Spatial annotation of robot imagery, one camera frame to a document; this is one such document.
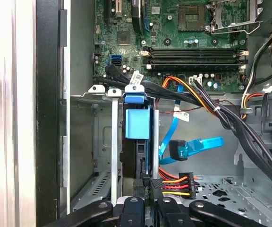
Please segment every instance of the silver metal frame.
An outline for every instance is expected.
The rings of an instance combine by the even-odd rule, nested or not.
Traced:
[[[214,20],[211,23],[211,29],[210,29],[212,35],[235,33],[235,32],[245,32],[246,34],[249,35],[260,27],[262,21],[256,21],[256,19],[259,16],[259,14],[263,11],[263,8],[258,7],[258,5],[262,4],[263,0],[249,0],[250,17],[249,17],[248,21],[240,22],[240,23],[231,23],[227,27],[224,27],[222,24],[222,18],[221,18],[222,3],[233,2],[233,1],[235,1],[235,0],[218,0],[218,1],[212,2],[211,7],[214,11]],[[229,28],[234,28],[234,27],[239,27],[239,26],[247,26],[247,25],[251,25],[251,24],[258,24],[258,26],[250,32],[247,32],[246,30],[237,30],[237,31],[228,31],[228,32],[217,33],[217,31],[219,31],[219,30],[229,29]]]
[[[35,9],[0,0],[0,226],[36,226]]]

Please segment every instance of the metal bracket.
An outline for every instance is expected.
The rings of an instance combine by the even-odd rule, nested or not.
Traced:
[[[211,34],[212,35],[219,35],[219,34],[227,34],[227,33],[235,33],[235,32],[245,32],[246,34],[251,34],[255,30],[257,30],[260,27],[260,24],[263,21],[256,21],[257,17],[259,14],[263,11],[263,8],[259,8],[258,5],[260,5],[263,0],[249,0],[249,7],[250,7],[250,19],[245,22],[240,22],[240,23],[231,23],[230,25],[224,27],[222,24],[222,3],[224,2],[235,2],[236,0],[218,0],[218,1],[212,1],[211,2],[211,11],[213,12],[213,20],[211,22]],[[228,31],[228,32],[217,32],[219,30],[223,29],[230,29],[230,28],[236,28],[240,26],[247,26],[251,24],[258,24],[258,26],[253,29],[252,31],[248,32],[244,29],[242,30],[236,30],[236,31]]]
[[[109,89],[107,96],[111,98],[120,98],[122,97],[122,91],[118,88]]]
[[[142,85],[129,84],[125,87],[125,93],[144,93],[144,89]]]
[[[105,93],[106,92],[106,88],[104,87],[104,85],[93,85],[89,90],[88,93],[89,94],[101,94],[101,93]]]

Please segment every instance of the screw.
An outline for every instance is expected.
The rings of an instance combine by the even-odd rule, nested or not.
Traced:
[[[99,208],[106,208],[108,204],[106,202],[102,202],[98,205]]]
[[[196,202],[196,203],[195,203],[195,206],[196,206],[196,207],[199,207],[199,208],[202,208],[202,207],[204,207],[204,204],[201,203],[201,202]]]
[[[209,32],[211,30],[211,27],[209,25],[205,26],[205,30]]]
[[[163,198],[164,202],[170,202],[170,198]]]
[[[130,201],[131,202],[138,202],[138,199],[137,198],[132,198]]]

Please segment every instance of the sata port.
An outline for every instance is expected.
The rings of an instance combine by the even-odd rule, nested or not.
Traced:
[[[111,63],[116,66],[121,66],[122,61],[111,61]]]
[[[111,61],[122,61],[122,55],[111,55]]]

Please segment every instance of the blue plastic tab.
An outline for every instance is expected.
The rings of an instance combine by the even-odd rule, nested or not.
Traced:
[[[144,95],[126,95],[125,97],[125,103],[143,104],[144,102]]]
[[[150,108],[141,110],[126,110],[126,138],[150,138]]]

